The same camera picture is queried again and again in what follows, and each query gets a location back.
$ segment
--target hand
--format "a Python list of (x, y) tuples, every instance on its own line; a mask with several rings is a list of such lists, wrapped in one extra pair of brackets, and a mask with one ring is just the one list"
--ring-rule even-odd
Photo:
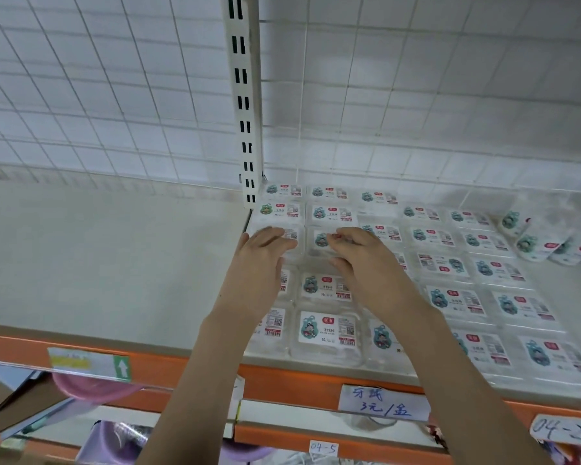
[(331, 258), (330, 262), (360, 304), (381, 318), (400, 305), (404, 297), (419, 296), (394, 253), (378, 237), (356, 227), (336, 231), (327, 234), (327, 242), (342, 258)]
[(283, 228), (265, 227), (243, 233), (219, 291), (212, 314), (246, 321), (253, 330), (273, 306), (280, 291), (280, 271), (295, 240), (283, 238)]

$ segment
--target price tag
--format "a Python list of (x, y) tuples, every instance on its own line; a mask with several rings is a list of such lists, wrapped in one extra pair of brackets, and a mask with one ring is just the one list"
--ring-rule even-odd
[(338, 410), (391, 419), (428, 421), (431, 405), (424, 395), (342, 385)]
[(581, 418), (539, 414), (529, 428), (536, 439), (581, 445)]
[(330, 457), (338, 456), (338, 444), (333, 442), (310, 441), (310, 454), (312, 455), (329, 455)]
[(77, 349), (47, 348), (52, 368), (60, 372), (131, 382), (131, 363), (127, 356), (115, 356)]

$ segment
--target human arm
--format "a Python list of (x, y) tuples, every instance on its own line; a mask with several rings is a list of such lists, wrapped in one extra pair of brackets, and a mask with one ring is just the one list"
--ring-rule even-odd
[(284, 229), (241, 235), (211, 313), (138, 465), (217, 464), (243, 352), (280, 288), (281, 255), (297, 242)]
[(440, 311), (414, 287), (394, 254), (359, 228), (328, 235), (354, 296), (403, 345), (457, 464), (552, 463), (460, 348)]

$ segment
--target cartoon character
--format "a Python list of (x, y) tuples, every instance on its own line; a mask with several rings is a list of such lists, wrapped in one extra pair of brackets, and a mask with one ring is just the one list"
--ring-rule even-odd
[(329, 243), (327, 242), (327, 236), (325, 233), (319, 233), (317, 235), (317, 237), (314, 239), (314, 244), (316, 246), (318, 246), (319, 248), (325, 248), (326, 246), (329, 246)]
[(317, 278), (314, 276), (306, 277), (303, 283), (303, 290), (309, 294), (316, 292), (318, 290)]
[(519, 216), (519, 212), (509, 211), (505, 217), (501, 219), (501, 224), (504, 228), (512, 229), (517, 226), (517, 223), (519, 222)]
[(512, 300), (510, 300), (508, 298), (508, 296), (506, 295), (502, 295), (498, 298), (499, 300), (499, 306), (501, 307), (501, 309), (510, 314), (510, 315), (516, 315), (519, 312), (519, 309), (517, 308), (517, 306), (514, 304), (514, 302)]
[(372, 338), (372, 341), (379, 349), (389, 349), (392, 347), (390, 332), (387, 330), (385, 325), (374, 328), (374, 337)]
[(303, 319), (303, 325), (301, 327), (301, 334), (304, 338), (315, 338), (318, 334), (317, 322), (314, 319), (314, 315)]
[(568, 238), (565, 242), (558, 246), (558, 249), (554, 251), (555, 254), (564, 254), (573, 245), (573, 240)]
[(465, 272), (465, 266), (459, 260), (457, 260), (455, 258), (451, 258), (448, 260), (448, 262), (450, 263), (450, 265), (454, 268), (454, 270), (456, 272)]
[(544, 367), (547, 367), (551, 364), (551, 359), (549, 359), (549, 356), (545, 354), (545, 351), (542, 349), (542, 347), (538, 346), (538, 343), (536, 343), (534, 340), (529, 341), (529, 343), (525, 343), (525, 347), (527, 347), (529, 357), (531, 357), (536, 364), (540, 364)]
[(473, 236), (472, 234), (467, 234), (465, 235), (465, 241), (467, 242), (467, 244), (469, 246), (480, 246), (480, 242), (478, 241), (478, 239)]
[(420, 230), (419, 228), (416, 228), (413, 231), (413, 237), (418, 240), (418, 241), (424, 241), (426, 240), (426, 235), (424, 234), (424, 232), (422, 232), (422, 230)]
[(447, 298), (445, 298), (439, 289), (431, 290), (431, 302), (433, 302), (434, 306), (439, 308), (445, 308), (448, 305)]
[(317, 219), (324, 219), (325, 218), (325, 209), (323, 209), (322, 207), (317, 207), (316, 209), (314, 209), (314, 218)]
[(452, 333), (452, 334), (454, 335), (454, 337), (458, 341), (458, 345), (461, 347), (461, 349), (463, 351), (465, 351), (465, 355), (468, 355), (469, 354), (469, 349), (467, 349), (467, 346), (465, 346), (465, 342), (460, 338), (460, 336), (458, 335), (458, 333)]
[(478, 272), (483, 276), (492, 276), (493, 270), (486, 264), (484, 261), (476, 262), (476, 267), (478, 268)]
[(525, 234), (517, 241), (517, 248), (524, 253), (531, 253), (536, 246), (536, 242), (538, 242), (536, 237)]

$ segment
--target person's left hand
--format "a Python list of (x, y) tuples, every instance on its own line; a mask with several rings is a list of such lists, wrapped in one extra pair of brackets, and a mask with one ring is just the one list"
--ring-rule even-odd
[(284, 229), (265, 227), (250, 238), (243, 233), (219, 291), (213, 313), (246, 320), (253, 330), (273, 306), (280, 291), (284, 254), (297, 246)]

